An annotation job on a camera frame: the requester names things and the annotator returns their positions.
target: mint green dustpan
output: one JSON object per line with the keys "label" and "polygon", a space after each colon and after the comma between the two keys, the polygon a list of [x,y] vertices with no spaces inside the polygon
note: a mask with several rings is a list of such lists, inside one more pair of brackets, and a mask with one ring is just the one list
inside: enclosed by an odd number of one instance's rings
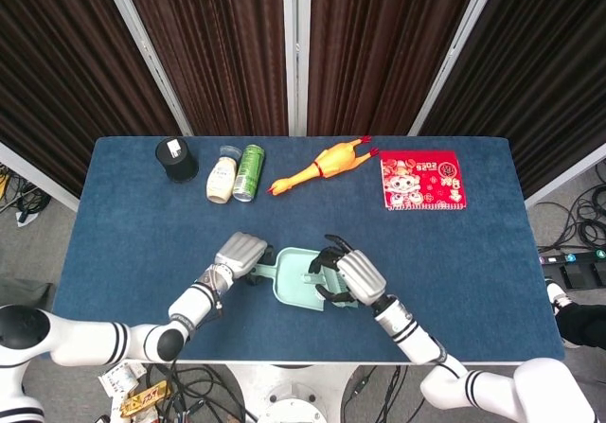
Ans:
{"label": "mint green dustpan", "polygon": [[[301,248],[284,248],[277,254],[276,265],[257,264],[253,276],[274,280],[274,295],[285,305],[324,310],[324,298],[315,289],[321,284],[332,293],[348,290],[347,285],[335,270],[321,267],[320,273],[308,273],[310,264],[319,252]],[[333,303],[336,307],[358,307],[357,302]]]}

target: yellow rubber chicken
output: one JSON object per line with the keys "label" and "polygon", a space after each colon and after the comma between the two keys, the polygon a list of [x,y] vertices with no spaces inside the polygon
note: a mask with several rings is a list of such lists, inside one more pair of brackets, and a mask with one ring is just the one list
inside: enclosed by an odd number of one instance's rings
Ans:
{"label": "yellow rubber chicken", "polygon": [[311,165],[303,169],[293,177],[276,180],[267,190],[274,196],[288,191],[295,185],[302,184],[316,177],[324,177],[328,179],[333,175],[340,174],[346,170],[352,170],[366,161],[368,158],[379,153],[378,149],[371,149],[365,155],[356,157],[354,147],[358,144],[367,144],[371,140],[370,136],[364,136],[351,142],[341,142],[332,146],[330,149],[320,153]]}

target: curtain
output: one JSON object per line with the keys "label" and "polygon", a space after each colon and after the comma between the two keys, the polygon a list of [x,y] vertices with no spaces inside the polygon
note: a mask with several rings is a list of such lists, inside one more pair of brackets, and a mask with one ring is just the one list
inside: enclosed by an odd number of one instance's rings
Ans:
{"label": "curtain", "polygon": [[469,0],[312,0],[308,134],[406,134]]}
{"label": "curtain", "polygon": [[606,142],[606,0],[489,0],[422,134],[505,136],[530,196]]}
{"label": "curtain", "polygon": [[196,134],[287,134],[282,0],[133,0]]}
{"label": "curtain", "polygon": [[176,134],[113,0],[1,0],[0,141],[80,195],[95,141]]}

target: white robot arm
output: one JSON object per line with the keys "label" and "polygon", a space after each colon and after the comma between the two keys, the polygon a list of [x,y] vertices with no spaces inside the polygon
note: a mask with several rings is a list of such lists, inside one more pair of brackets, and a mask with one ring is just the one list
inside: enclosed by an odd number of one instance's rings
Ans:
{"label": "white robot arm", "polygon": [[[336,270],[353,298],[373,309],[375,320],[414,364],[436,367],[420,389],[439,409],[476,407],[520,423],[595,423],[597,416],[566,366],[553,359],[534,359],[519,366],[513,379],[484,371],[468,371],[446,352],[404,307],[385,293],[386,282],[368,258],[344,240],[322,251],[317,265]],[[319,290],[327,296],[325,289]],[[345,296],[328,295],[344,299]]]}
{"label": "white robot arm", "polygon": [[266,248],[263,240],[234,234],[214,264],[170,306],[169,322],[163,326],[77,322],[35,308],[1,307],[0,423],[45,421],[40,403],[22,392],[23,374],[38,355],[49,353],[65,366],[112,364],[127,358],[173,361],[206,315],[213,308],[221,311],[221,296],[253,269]]}

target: blue tablecloth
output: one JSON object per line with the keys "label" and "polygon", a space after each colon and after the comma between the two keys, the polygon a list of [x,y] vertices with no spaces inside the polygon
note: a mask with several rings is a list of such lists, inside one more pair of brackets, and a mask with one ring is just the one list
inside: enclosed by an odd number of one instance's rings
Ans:
{"label": "blue tablecloth", "polygon": [[[468,206],[388,211],[378,158],[278,197],[264,192],[344,137],[189,137],[200,162],[175,184],[154,156],[159,137],[97,142],[67,252],[55,312],[63,317],[164,324],[169,305],[236,231],[319,250],[325,233],[361,249],[423,327],[462,361],[561,359],[560,337],[508,142],[484,137],[373,138],[381,150],[454,150]],[[266,151],[252,203],[210,203],[205,182],[219,146]],[[359,154],[368,146],[360,146]],[[238,282],[224,316],[204,326],[182,359],[406,361],[368,308],[324,312],[278,303],[271,282]]]}

